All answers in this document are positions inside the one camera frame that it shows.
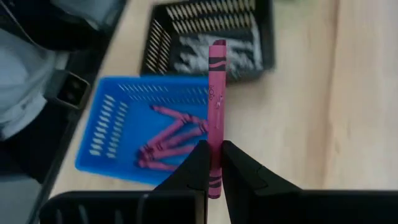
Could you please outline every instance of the black plastic basket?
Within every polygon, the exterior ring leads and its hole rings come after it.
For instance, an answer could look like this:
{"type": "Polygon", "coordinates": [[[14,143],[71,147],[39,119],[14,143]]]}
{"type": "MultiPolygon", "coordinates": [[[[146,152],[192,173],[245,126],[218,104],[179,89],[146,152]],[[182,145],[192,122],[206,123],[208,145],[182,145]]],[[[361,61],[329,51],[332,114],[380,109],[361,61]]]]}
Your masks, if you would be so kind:
{"type": "Polygon", "coordinates": [[[226,39],[227,81],[259,78],[274,66],[272,0],[155,5],[141,75],[208,75],[208,46],[226,39]]]}

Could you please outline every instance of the basket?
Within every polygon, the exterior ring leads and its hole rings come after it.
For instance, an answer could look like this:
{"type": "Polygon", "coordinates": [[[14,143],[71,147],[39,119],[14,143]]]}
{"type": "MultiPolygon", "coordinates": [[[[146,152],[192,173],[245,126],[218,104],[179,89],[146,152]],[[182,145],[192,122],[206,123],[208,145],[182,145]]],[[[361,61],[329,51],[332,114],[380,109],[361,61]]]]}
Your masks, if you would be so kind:
{"type": "Polygon", "coordinates": [[[271,0],[155,5],[141,75],[208,75],[208,46],[227,41],[227,82],[255,80],[274,66],[271,0]]]}
{"type": "MultiPolygon", "coordinates": [[[[75,166],[96,174],[159,185],[171,172],[135,165],[136,154],[175,120],[150,105],[207,119],[208,79],[191,77],[107,77],[99,81],[75,166]]],[[[184,126],[180,132],[192,128],[184,126]]],[[[196,144],[206,134],[184,144],[196,144]]],[[[187,155],[162,160],[179,165],[187,155]]]]}

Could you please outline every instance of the blue plastic basket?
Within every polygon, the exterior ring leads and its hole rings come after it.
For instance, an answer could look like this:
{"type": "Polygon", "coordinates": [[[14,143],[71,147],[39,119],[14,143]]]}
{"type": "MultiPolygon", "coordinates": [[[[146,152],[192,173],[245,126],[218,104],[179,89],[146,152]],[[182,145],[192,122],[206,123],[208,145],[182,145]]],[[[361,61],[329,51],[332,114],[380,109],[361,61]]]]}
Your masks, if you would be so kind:
{"type": "MultiPolygon", "coordinates": [[[[107,77],[99,81],[90,118],[75,161],[76,168],[120,179],[158,185],[171,172],[135,165],[139,147],[174,122],[151,110],[163,105],[207,119],[207,78],[107,77]]],[[[185,126],[180,131],[192,127],[185,126]]],[[[185,144],[206,139],[203,135],[185,144]]],[[[164,159],[181,164],[187,157],[164,159]]]]}

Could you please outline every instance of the table surface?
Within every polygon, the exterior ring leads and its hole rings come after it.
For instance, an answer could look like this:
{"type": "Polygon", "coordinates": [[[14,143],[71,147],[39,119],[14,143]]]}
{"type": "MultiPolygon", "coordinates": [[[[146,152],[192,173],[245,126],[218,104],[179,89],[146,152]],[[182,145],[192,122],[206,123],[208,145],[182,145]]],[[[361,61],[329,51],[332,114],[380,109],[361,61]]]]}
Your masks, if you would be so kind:
{"type": "MultiPolygon", "coordinates": [[[[150,0],[129,1],[101,69],[139,73],[150,0]]],[[[397,189],[398,1],[274,1],[276,68],[226,93],[225,139],[305,189],[397,189]]],[[[81,117],[52,189],[149,190],[80,172],[81,117]]],[[[229,223],[224,195],[210,223],[229,223]]]]}

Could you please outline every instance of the wooden table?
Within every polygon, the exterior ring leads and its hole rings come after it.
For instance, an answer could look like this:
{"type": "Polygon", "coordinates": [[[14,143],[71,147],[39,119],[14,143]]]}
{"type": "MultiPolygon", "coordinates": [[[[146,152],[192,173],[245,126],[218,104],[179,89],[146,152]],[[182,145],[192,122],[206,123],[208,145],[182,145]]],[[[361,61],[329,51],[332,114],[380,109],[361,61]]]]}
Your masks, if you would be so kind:
{"type": "MultiPolygon", "coordinates": [[[[139,73],[150,7],[128,2],[100,76],[139,73]]],[[[397,189],[398,1],[275,0],[277,65],[226,94],[226,139],[305,189],[397,189]]],[[[87,107],[51,196],[153,186],[74,167],[87,107]]],[[[224,195],[210,223],[229,223],[224,195]]]]}

